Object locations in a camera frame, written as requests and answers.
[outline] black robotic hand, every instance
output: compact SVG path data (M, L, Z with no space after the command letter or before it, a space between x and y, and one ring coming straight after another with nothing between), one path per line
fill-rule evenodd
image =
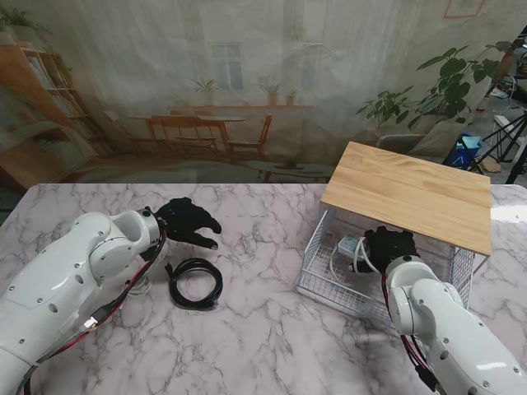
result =
M398 257L419 256L413 241L413 233L407 230L402 232L390 231L385 226L379 226L377 231L367 230L364 237L366 237L370 250L370 262L381 273L384 273L388 265ZM366 264L362 265L364 267L357 266L359 272L371 272Z
M169 239L190 243L206 249L217 249L217 242L203 237L196 230L209 228L219 235L220 224L202 207L192 203L189 197L171 199L154 216Z

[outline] small device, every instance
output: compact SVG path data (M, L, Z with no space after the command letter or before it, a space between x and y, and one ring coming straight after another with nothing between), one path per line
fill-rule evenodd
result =
M342 255L345 255L351 259L355 258L355 250L357 249L357 245L359 243L359 238L354 237L351 235L346 235L342 237L342 239L338 242L337 246L337 252L341 253ZM364 250L366 251L366 254L368 254L368 244L366 241L363 242ZM357 255L357 261L362 262L364 261L364 253L362 252L362 249L359 249L358 255Z

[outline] printed backdrop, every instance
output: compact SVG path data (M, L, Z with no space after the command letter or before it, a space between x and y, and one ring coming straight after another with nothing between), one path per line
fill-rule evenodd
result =
M347 142L394 135L441 157L527 25L522 0L16 0L2 14L0 176L22 189L324 182Z

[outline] tripod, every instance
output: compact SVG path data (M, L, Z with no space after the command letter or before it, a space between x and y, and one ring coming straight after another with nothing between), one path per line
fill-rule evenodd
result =
M506 131L511 125L514 125L511 130ZM489 138L491 138L494 135L498 136L497 143L491 146L487 152L485 152L478 160L474 162L474 165L469 169L469 171L474 170L474 168L478 167L483 162L483 160L490 156L491 158L495 159L498 162L510 162L510 160L506 160L507 154L511 151L511 148L516 144L518 141L518 138L523 134L525 127L527 127L527 110L524 110L524 114L520 117L514 119L513 121L509 122L507 125L502 126L501 128L497 129L496 131L492 132L488 136L486 136L483 141L485 142ZM508 138L511 138L511 143L507 146L505 151L502 150L501 144ZM518 161L514 164L511 170L511 174L509 175L509 178L506 181L506 184L513 184L514 180L518 176L518 174L521 173L521 170L523 169L523 165L525 163L525 160L527 159L527 146L525 144L522 144L523 151L520 154L520 157L518 158ZM492 152L497 149L497 157L492 156Z

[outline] window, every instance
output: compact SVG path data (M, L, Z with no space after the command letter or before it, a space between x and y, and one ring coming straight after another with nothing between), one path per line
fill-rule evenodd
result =
M239 44L213 44L212 62L217 85L224 90L243 89Z

